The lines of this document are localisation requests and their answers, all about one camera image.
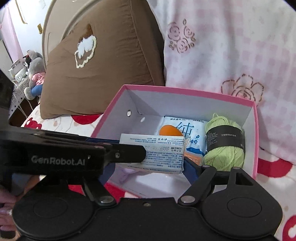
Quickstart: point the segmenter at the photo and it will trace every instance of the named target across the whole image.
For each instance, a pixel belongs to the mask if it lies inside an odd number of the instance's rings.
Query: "curtain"
[[[3,20],[0,23],[0,30],[11,60],[15,62],[23,57],[22,49],[15,33],[8,5],[6,4],[4,8]]]

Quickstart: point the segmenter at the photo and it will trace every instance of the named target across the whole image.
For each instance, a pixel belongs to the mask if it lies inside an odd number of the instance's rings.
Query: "plush toy's foot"
[[[26,87],[26,88],[24,89],[24,94],[25,94],[25,96],[26,96],[26,98],[27,98],[28,100],[33,100],[33,99],[35,99],[35,96],[32,95],[32,91],[31,91],[31,88],[30,88],[30,87]]]

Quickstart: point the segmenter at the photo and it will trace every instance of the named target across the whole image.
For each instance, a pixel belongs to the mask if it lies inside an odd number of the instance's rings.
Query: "brown cushion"
[[[146,0],[99,1],[50,52],[41,117],[103,113],[124,84],[164,86],[163,39],[155,26]],[[79,59],[81,41],[95,48],[85,45],[88,51]]]

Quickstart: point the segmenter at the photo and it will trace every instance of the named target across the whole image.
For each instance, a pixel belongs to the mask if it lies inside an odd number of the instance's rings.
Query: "stuffed animal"
[[[29,87],[24,89],[25,96],[28,100],[33,100],[36,96],[41,95],[42,86],[45,76],[45,68],[42,56],[32,50],[28,50],[27,54],[31,59],[27,75],[29,75]]]

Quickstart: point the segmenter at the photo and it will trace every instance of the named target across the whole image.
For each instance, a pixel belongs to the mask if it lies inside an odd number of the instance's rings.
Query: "pink box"
[[[119,140],[122,133],[155,135],[157,125],[164,116],[209,121],[213,113],[237,122],[244,129],[246,152],[243,169],[255,178],[259,148],[258,117],[256,104],[250,100],[206,91],[124,85],[106,109],[92,137]],[[141,197],[178,198],[190,186],[183,174],[145,175],[139,172],[130,174],[125,182],[121,182],[118,171],[116,168],[109,181]]]

